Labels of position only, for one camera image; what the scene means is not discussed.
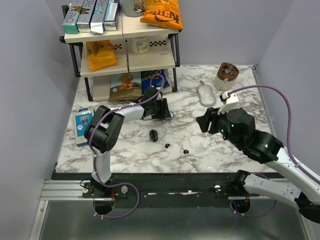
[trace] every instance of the blue chip bag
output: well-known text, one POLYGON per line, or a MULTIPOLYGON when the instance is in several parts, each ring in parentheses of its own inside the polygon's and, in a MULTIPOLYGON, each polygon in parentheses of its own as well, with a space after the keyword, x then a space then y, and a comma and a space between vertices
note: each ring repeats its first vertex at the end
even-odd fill
MULTIPOLYGON (((164 78, 164 85, 163 88, 167 88, 170 86, 166 75, 165 75, 165 70, 161 69, 161 70, 152 70, 152 71, 142 71, 141 72, 141 82, 142 82, 142 94, 145 94, 147 88, 150 86, 150 80, 154 75, 160 74, 163 76, 164 78)), ((156 76, 153 80, 152 80, 152 86, 154 88, 159 88, 161 87, 161 81, 162 78, 160 76, 156 76)))

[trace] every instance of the marble tabletop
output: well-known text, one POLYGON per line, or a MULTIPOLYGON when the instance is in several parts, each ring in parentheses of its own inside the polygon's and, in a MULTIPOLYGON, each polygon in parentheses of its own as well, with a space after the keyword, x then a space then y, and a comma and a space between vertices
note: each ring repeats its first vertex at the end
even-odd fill
MULTIPOLYGON (((255 85, 252 69, 248 65, 237 66, 240 73, 232 89, 255 85)), ((122 126, 119 139, 111 151, 111 171, 114 173, 230 173, 237 170, 249 172, 273 172, 239 152, 222 135, 202 133, 196 117, 205 114, 207 107, 200 105, 196 87, 202 80, 217 97, 215 108, 221 107, 218 91, 213 80, 218 65, 186 65, 176 69, 178 92, 164 95, 170 111, 175 113, 173 120, 137 120, 122 126), (158 141, 151 142, 149 131, 158 132, 158 141)), ((252 88, 238 93, 238 107, 254 115, 256 128, 270 132, 268 118, 257 89, 252 88)), ((111 104, 89 102, 86 87, 80 80, 72 112, 83 108, 97 108, 100 105, 119 107, 123 103, 111 104)), ((60 155, 57 173, 91 173, 93 171, 92 152, 89 146, 75 144, 75 132, 70 117, 60 155)))

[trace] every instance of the white container with brown lid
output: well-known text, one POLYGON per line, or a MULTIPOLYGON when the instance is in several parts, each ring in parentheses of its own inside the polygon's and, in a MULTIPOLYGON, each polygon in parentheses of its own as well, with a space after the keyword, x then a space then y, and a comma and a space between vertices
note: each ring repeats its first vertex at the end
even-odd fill
POLYGON ((229 90, 235 84, 238 75, 239 70, 235 65, 224 62, 215 76, 214 87, 218 90, 229 90))

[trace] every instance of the white shelf board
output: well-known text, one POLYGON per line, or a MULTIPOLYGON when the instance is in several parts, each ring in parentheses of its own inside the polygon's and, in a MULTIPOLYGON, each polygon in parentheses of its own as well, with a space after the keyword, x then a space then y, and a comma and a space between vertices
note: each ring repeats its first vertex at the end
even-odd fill
POLYGON ((167 35, 150 37, 149 51, 138 55, 128 50, 128 61, 130 72, 141 72, 158 69, 172 69, 176 67, 174 55, 171 49, 171 42, 167 35), (154 42, 164 42, 165 44, 151 46, 154 42))
POLYGON ((145 37, 145 36, 155 36, 155 35, 168 35, 168 34, 177 34, 178 30, 171 30, 168 28, 151 25, 148 23, 140 22, 140 19, 143 16, 138 17, 129 17, 122 13, 122 30, 123 37, 127 38, 136 38, 136 37, 145 37))
POLYGON ((82 50, 82 60, 81 60, 81 70, 80 75, 83 78, 92 78, 96 76, 105 76, 111 74, 125 74, 128 72, 128 64, 127 64, 127 53, 126 53, 126 40, 125 39, 117 39, 110 41, 113 45, 121 45, 122 49, 114 50, 116 59, 118 61, 117 65, 107 66, 97 71, 91 71, 90 65, 87 58, 87 48, 86 45, 83 45, 82 50))
MULTIPOLYGON (((163 90, 163 94, 172 93, 171 79, 168 70, 165 69, 165 76, 168 79, 169 85, 163 90)), ((102 102, 108 101, 110 97, 111 75, 95 76, 93 78, 93 101, 102 102)))
POLYGON ((64 40, 67 44, 85 43, 91 41, 123 39, 122 33, 122 14, 119 14, 118 30, 105 31, 103 34, 92 34, 89 32, 80 32, 78 34, 64 34, 64 40))

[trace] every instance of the gray floor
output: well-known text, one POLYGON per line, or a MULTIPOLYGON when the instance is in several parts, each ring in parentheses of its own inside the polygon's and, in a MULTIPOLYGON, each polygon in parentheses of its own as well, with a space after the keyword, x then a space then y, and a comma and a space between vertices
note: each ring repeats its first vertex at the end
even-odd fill
MULTIPOLYGON (((273 200, 254 200, 251 214, 268 211, 273 200)), ((115 209, 113 215, 127 209, 115 209)), ((50 202, 41 240, 303 240, 300 215, 279 204, 261 218, 234 215, 228 208, 137 209, 128 217, 101 220, 92 202, 50 202)))

